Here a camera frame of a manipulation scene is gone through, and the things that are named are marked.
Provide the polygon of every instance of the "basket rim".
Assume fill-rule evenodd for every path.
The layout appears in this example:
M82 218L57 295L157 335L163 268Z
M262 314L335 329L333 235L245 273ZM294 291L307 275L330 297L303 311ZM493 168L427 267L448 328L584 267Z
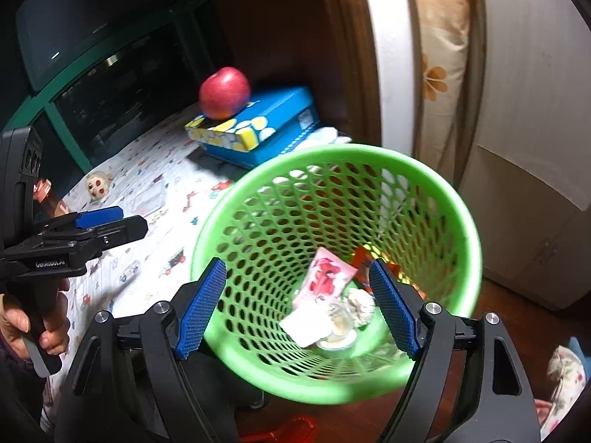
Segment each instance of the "basket rim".
M208 254L211 255L211 249L206 246L207 240L209 239L208 235L219 230L216 228L217 221L220 217L227 216L226 207L233 202L236 198L235 195L242 195L244 188L259 185L258 182L263 175L268 179L268 173L274 167L284 166L291 162L300 165L301 160L319 152L322 152L323 159L327 158L327 155L335 155L334 161L342 161L344 159L343 152L352 152L357 157L359 157L359 152L365 152L368 155L379 157L388 157L419 170L444 192L451 208L459 216L459 226L464 238L463 244L466 248L465 276L461 283L462 293L458 297L459 301L454 304L453 313L458 316L471 316L481 286L482 253L476 225L468 207L466 207L466 204L453 187L430 167L398 152L364 144L331 144L329 146L312 147L295 151L273 158L248 172L220 199L205 221L193 250L191 278L198 278L207 266L209 262ZM406 384L413 367L413 362L404 358L389 367L375 370L347 381L313 380L312 378L303 380L302 377L290 376L287 373L285 376L275 375L264 368L264 363L253 362L247 358L243 358L233 344L225 343L225 336L227 337L225 333L227 330L223 326L223 323L216 321L217 316L214 313L210 321L210 323L214 322L214 324L209 324L205 332L205 339L216 355L237 375L258 388L293 401L316 404L340 404L372 398Z

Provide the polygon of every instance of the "doll head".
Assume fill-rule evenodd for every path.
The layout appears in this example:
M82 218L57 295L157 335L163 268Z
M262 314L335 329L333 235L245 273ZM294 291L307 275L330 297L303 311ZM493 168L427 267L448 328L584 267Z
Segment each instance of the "doll head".
M113 177L102 171L95 171L89 175L86 179L86 189L90 193L91 200L99 201L106 198L112 181Z

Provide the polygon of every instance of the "plastic container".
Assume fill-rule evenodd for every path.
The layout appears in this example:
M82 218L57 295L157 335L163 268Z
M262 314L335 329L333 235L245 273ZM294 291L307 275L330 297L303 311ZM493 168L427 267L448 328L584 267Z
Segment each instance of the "plastic container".
M327 304L327 312L332 321L333 329L326 338L317 342L318 348L324 351L340 351L352 348L357 339L353 328L353 317L347 305L341 301Z
M196 279L212 256L226 262L228 281L205 338L236 374L271 394L346 403L400 388L412 369L379 311L343 358L302 349L281 330L321 245L344 261L367 245L451 313L474 309L480 242L468 209L441 176L412 158L359 144L275 158L220 200L191 268Z
M316 420L308 415L290 418L276 430L241 436L240 443L314 443L318 433Z

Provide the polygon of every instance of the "bed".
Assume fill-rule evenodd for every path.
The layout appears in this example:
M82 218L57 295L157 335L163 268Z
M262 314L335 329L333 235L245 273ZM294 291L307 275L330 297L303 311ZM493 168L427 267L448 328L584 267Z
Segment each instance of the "bed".
M46 427L51 427L59 388L90 319L104 308L117 318L143 313L158 300L170 300L190 281L193 246L204 220L246 172L208 157L187 137L186 121L183 115L163 121L97 166L94 172L113 177L102 201L90 201L86 178L64 197L71 211L114 205L121 207L125 216L135 214L138 208L153 211L146 215L148 233L143 240L104 252L87 263L85 275L70 280L70 344L62 371L50 377L45 392L42 420Z

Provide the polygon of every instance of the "pink wrapper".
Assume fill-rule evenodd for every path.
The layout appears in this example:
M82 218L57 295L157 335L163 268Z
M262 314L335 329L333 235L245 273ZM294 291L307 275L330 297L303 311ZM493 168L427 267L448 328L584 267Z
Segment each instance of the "pink wrapper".
M327 301L337 299L356 272L357 268L321 246L316 250L304 282L292 301L293 307L297 308L303 301L315 301L317 298Z

